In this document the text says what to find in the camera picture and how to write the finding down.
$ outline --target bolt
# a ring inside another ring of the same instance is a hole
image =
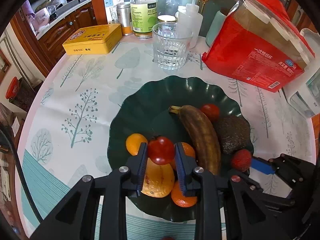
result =
[[[204,169],[202,167],[195,167],[195,172],[196,173],[202,173]]]
[[[239,182],[241,180],[241,178],[238,175],[232,175],[231,176],[231,180],[233,182]]]
[[[125,172],[127,172],[128,170],[129,170],[129,168],[128,168],[127,166],[121,166],[121,167],[119,168],[119,171],[122,172],[122,173],[125,173]]]
[[[89,182],[92,179],[92,177],[90,175],[84,175],[82,177],[82,181],[83,182]]]

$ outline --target yellow box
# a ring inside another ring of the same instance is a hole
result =
[[[68,55],[107,54],[121,38],[120,24],[97,25],[77,30],[62,45]]]

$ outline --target white tablecloth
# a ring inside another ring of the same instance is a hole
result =
[[[109,126],[122,102],[146,82],[168,75],[199,77],[220,86],[236,100],[250,123],[255,156],[269,159],[286,153],[315,163],[311,120],[290,107],[281,91],[271,93],[209,70],[199,54],[207,49],[201,38],[197,52],[190,52],[187,63],[176,71],[157,67],[152,62],[151,40],[139,41],[133,36],[123,38],[107,55],[62,57],[33,102],[18,148],[28,186],[43,217],[83,175],[101,177],[111,172],[107,159]],[[276,175],[251,169],[251,177],[268,194],[285,197],[290,191]],[[16,192],[29,236],[38,221],[18,176]],[[164,236],[191,240],[194,221],[171,223],[141,212],[127,199],[127,233],[129,240]]]

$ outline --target teal striped pattern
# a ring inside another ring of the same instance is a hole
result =
[[[24,152],[22,170],[32,198],[44,218],[68,193],[70,188],[48,172],[27,150]],[[37,227],[39,222],[31,210],[22,187],[21,201],[23,214],[34,227]],[[100,204],[97,214],[95,240],[99,239],[101,211],[102,205]],[[192,240],[194,238],[194,224],[154,221],[129,214],[127,214],[126,219],[128,240],[160,240],[165,236],[171,236],[176,240]]]

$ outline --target drinking glass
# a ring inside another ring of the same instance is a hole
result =
[[[181,68],[187,59],[192,31],[180,23],[163,22],[153,26],[153,59],[168,70]]]

